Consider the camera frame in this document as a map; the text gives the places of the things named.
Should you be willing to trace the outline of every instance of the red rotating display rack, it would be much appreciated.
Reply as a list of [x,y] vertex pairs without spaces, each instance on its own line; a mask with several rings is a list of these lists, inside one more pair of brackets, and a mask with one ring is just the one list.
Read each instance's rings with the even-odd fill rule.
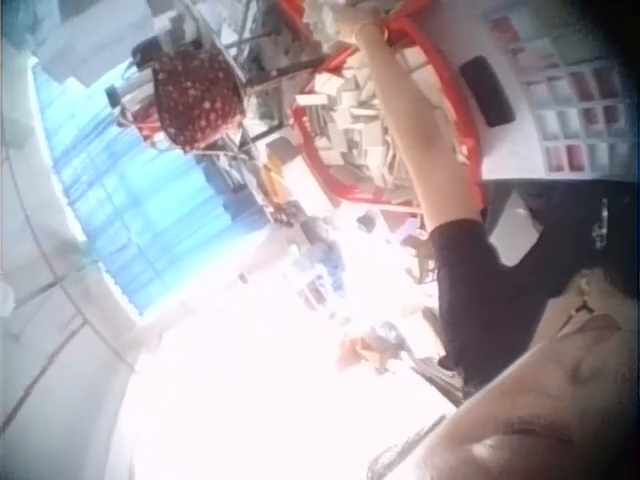
[[[451,104],[456,116],[454,131],[460,146],[463,149],[466,149],[472,178],[471,188],[476,191],[481,207],[486,206],[484,192],[481,186],[482,152],[480,149],[479,135],[473,121],[469,105],[458,86],[453,69],[449,66],[448,62],[437,47],[415,26],[411,20],[405,17],[395,17],[391,19],[387,26],[389,28],[390,45],[398,45],[399,43],[402,43],[403,45],[418,45],[423,50],[427,60],[433,66],[436,75],[440,80],[440,84],[442,85],[443,94]],[[338,52],[329,58],[327,62],[320,67],[319,71],[335,74],[340,73],[346,60],[356,51],[357,50],[355,48],[346,48]],[[311,92],[312,90],[313,81],[303,89],[303,92]],[[371,194],[370,192],[360,191],[356,186],[345,184],[334,177],[320,157],[320,153],[315,146],[314,137],[306,127],[306,109],[304,107],[294,105],[291,114],[294,128],[302,138],[303,157],[314,172],[316,179],[328,193],[348,202],[366,204],[385,210],[399,210],[406,212],[420,211],[419,207],[413,203],[391,204],[382,200],[384,198],[384,189],[382,188],[376,189],[373,194]]]

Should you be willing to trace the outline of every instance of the woman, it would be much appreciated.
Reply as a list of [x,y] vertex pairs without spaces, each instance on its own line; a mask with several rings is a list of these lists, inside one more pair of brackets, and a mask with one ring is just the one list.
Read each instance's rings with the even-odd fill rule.
[[[342,40],[369,62],[439,265],[447,355],[477,392],[426,440],[408,445],[408,459],[389,478],[600,478],[635,427],[637,303],[620,293],[637,298],[635,199],[564,217],[587,233],[594,224],[608,228],[605,251],[619,257],[610,256],[604,273],[580,273],[603,260],[590,244],[572,247],[572,235],[564,243],[541,238],[543,248],[507,270],[487,239],[465,167],[428,100],[396,68],[376,18],[348,9],[337,23]],[[560,220],[545,229],[567,232]],[[613,235],[619,226],[628,236]],[[548,302],[567,284],[565,295]],[[374,468],[371,478],[379,471],[386,472]]]

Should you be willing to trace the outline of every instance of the orange object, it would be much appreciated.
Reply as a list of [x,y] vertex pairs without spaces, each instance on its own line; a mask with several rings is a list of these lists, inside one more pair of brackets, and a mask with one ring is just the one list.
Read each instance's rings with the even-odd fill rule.
[[341,342],[338,356],[336,358],[336,367],[338,371],[344,371],[354,367],[362,362],[362,357],[358,352],[358,340],[348,339]]
[[[457,141],[461,147],[466,149],[467,160],[469,161],[469,169],[471,171],[472,186],[476,191],[479,204],[486,206],[484,190],[482,187],[482,152],[480,147],[479,134],[473,121],[473,116],[467,103],[467,99],[459,87],[456,75],[440,50],[423,34],[416,25],[407,18],[392,19],[388,25],[390,33],[390,44],[405,44],[409,41],[411,44],[418,45],[424,52],[427,60],[433,66],[436,75],[442,85],[442,91],[445,98],[451,104],[455,113],[456,120],[454,122],[454,130]],[[339,73],[346,60],[357,50],[355,48],[346,48],[333,55],[319,71]],[[304,89],[304,92],[313,90],[313,81]],[[407,202],[404,204],[391,204],[383,200],[384,189],[377,188],[373,194],[370,192],[360,191],[356,186],[346,184],[334,177],[329,167],[325,165],[316,149],[313,135],[306,127],[306,109],[304,107],[294,105],[291,111],[293,123],[296,130],[302,137],[303,158],[306,160],[309,168],[319,179],[321,185],[326,188],[332,195],[342,200],[370,205],[386,210],[397,210],[405,212],[420,212],[419,206]]]
[[289,195],[283,185],[282,164],[275,155],[267,155],[267,162],[261,168],[261,177],[265,190],[274,203],[282,205],[289,200]]

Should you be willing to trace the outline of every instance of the white box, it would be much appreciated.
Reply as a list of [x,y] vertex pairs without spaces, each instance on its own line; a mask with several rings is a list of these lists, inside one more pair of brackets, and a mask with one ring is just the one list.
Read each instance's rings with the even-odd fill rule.
[[346,79],[356,78],[357,79],[358,70],[355,68],[345,68],[342,70],[342,76]]
[[365,163],[371,171],[371,176],[376,185],[384,185],[384,161],[387,156],[385,147],[370,147],[364,149]]
[[327,137],[318,137],[314,143],[318,151],[333,149],[333,145],[331,145],[331,141]]
[[338,88],[337,96],[339,97],[342,92],[350,92],[351,90],[358,90],[358,80],[355,77],[344,80],[340,88]]
[[351,125],[353,118],[348,108],[337,108],[331,112],[333,121],[338,125],[340,130],[344,130]]
[[328,166],[344,165],[344,158],[342,158],[342,153],[335,150],[321,151],[320,158],[322,158],[324,164]]
[[349,109],[351,115],[356,117],[370,117],[370,118],[379,118],[380,111],[375,108],[365,108],[365,107],[351,107]]
[[301,93],[296,95],[296,102],[302,107],[328,105],[329,97],[321,93]]
[[333,149],[338,152],[348,152],[347,138],[344,132],[338,128],[338,124],[336,122],[329,122],[327,130],[329,131],[329,140],[331,140]]
[[315,107],[307,108],[307,117],[309,118],[311,133],[316,136],[321,135],[323,131],[323,123],[319,109]]
[[362,130],[369,122],[351,122],[344,130]]
[[347,90],[340,92],[338,97],[339,105],[343,108],[355,107],[360,100],[360,92],[358,90]]
[[418,70],[429,63],[424,51],[418,47],[409,47],[402,50],[402,57],[404,63],[407,65],[410,71]]
[[384,147],[385,138],[380,120],[367,123],[362,129],[362,148]]
[[317,93],[323,93],[335,97],[338,94],[338,90],[344,84],[345,79],[332,73],[318,73],[314,80],[313,86]]

